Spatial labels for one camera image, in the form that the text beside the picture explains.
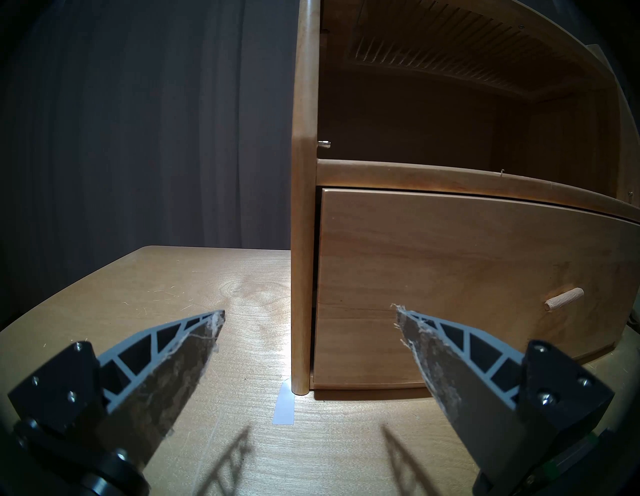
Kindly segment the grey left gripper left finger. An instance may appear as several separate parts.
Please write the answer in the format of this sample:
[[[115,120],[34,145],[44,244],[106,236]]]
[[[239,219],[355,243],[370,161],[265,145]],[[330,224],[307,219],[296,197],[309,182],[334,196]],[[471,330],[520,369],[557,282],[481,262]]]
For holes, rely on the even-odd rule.
[[[139,331],[97,356],[73,342],[29,373],[8,399],[22,421],[91,452],[125,451],[143,469],[217,351],[225,311]]]

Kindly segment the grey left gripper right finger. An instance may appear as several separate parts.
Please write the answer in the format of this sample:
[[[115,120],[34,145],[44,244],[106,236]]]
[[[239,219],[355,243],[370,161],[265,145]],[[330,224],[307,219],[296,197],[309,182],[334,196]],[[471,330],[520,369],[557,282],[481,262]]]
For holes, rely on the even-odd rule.
[[[599,444],[615,393],[555,345],[525,353],[477,328],[396,306],[428,391],[479,467],[476,481],[557,481]]]

